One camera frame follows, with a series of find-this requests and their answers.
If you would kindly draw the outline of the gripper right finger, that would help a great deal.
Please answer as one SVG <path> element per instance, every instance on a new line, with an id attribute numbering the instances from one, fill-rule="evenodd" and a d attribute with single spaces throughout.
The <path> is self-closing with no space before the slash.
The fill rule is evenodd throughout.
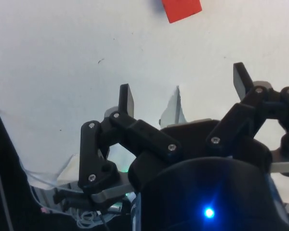
<path id="1" fill-rule="evenodd" d="M 206 139 L 207 146 L 226 153 L 238 141 L 254 138 L 267 119 L 275 119 L 285 130 L 280 152 L 289 157 L 289 87 L 280 92 L 253 83 L 243 63 L 233 65 L 233 82 L 240 102 L 216 125 Z"/>

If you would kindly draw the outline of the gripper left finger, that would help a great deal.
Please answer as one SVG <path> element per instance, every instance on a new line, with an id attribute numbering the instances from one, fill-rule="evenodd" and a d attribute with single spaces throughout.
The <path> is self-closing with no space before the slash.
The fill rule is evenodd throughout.
<path id="1" fill-rule="evenodd" d="M 120 86 L 115 111 L 102 122 L 89 121 L 81 126 L 78 186 L 85 193 L 100 193 L 119 181 L 116 164 L 107 159 L 110 146 L 117 143 L 135 157 L 147 154 L 166 165 L 182 157 L 182 146 L 176 139 L 134 118 L 134 101 L 128 84 Z"/>

